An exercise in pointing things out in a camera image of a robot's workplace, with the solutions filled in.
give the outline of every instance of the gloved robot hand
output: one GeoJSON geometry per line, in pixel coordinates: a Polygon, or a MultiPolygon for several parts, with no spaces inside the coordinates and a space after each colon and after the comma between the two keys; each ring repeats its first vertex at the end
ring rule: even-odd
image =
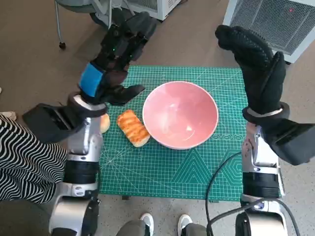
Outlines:
{"type": "Polygon", "coordinates": [[[218,26],[216,37],[221,48],[233,52],[242,69],[249,106],[247,111],[256,117],[280,112],[285,78],[283,53],[273,55],[259,35],[242,27],[218,26]]]}

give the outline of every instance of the floor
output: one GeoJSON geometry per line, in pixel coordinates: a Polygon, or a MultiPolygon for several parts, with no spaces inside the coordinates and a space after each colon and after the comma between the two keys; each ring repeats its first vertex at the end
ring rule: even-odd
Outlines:
{"type": "MultiPolygon", "coordinates": [[[[190,0],[172,11],[145,47],[136,64],[237,66],[231,53],[218,48],[215,28],[222,23],[227,0],[190,0]]],[[[0,110],[23,114],[35,104],[65,102],[77,89],[86,63],[99,50],[104,31],[89,16],[61,9],[67,50],[58,48],[54,1],[4,1],[0,9],[0,110]]],[[[315,122],[315,43],[288,67],[283,101],[291,105],[291,118],[315,122]]],[[[301,235],[315,234],[315,160],[298,167],[283,163],[286,193],[301,235]]],[[[175,236],[178,217],[191,215],[206,225],[204,202],[179,199],[101,196],[98,235],[114,236],[130,219],[151,212],[156,236],[175,236]]],[[[210,214],[237,207],[238,203],[211,204],[210,214]]],[[[0,236],[47,235],[51,206],[25,201],[0,203],[0,236]]],[[[216,223],[216,235],[234,234],[235,216],[216,223]]]]}

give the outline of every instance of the striped pants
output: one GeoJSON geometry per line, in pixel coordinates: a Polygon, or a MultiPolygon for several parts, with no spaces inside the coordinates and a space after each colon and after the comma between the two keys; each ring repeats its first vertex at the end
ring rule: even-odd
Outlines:
{"type": "Polygon", "coordinates": [[[50,201],[65,160],[65,148],[41,143],[27,128],[0,115],[0,200],[50,201]]]}

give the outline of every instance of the green cutting mat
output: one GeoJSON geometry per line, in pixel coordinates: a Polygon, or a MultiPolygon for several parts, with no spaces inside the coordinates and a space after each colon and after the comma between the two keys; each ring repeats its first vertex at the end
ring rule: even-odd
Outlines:
{"type": "MultiPolygon", "coordinates": [[[[125,86],[142,84],[145,91],[124,107],[110,107],[111,125],[101,153],[101,193],[185,199],[204,199],[218,166],[239,152],[245,136],[242,109],[247,106],[242,73],[237,68],[131,66],[125,86]],[[219,108],[212,137],[190,150],[171,150],[153,138],[135,148],[116,125],[127,109],[142,120],[146,97],[169,81],[189,81],[205,88],[219,108]]],[[[242,192],[241,157],[231,160],[216,178],[210,199],[238,201],[242,192]]]]}

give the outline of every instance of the shoe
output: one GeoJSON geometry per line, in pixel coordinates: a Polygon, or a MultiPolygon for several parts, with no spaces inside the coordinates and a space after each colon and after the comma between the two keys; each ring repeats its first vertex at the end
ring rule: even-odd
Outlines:
{"type": "Polygon", "coordinates": [[[143,220],[147,226],[150,228],[150,236],[153,236],[154,222],[153,217],[149,213],[145,213],[140,217],[140,220],[143,220]]]}
{"type": "Polygon", "coordinates": [[[182,229],[185,228],[188,224],[192,223],[192,219],[189,215],[181,215],[178,220],[177,232],[178,236],[182,235],[182,229]]]}
{"type": "Polygon", "coordinates": [[[0,112],[1,115],[10,118],[13,121],[16,121],[16,113],[15,112],[0,112]]]}

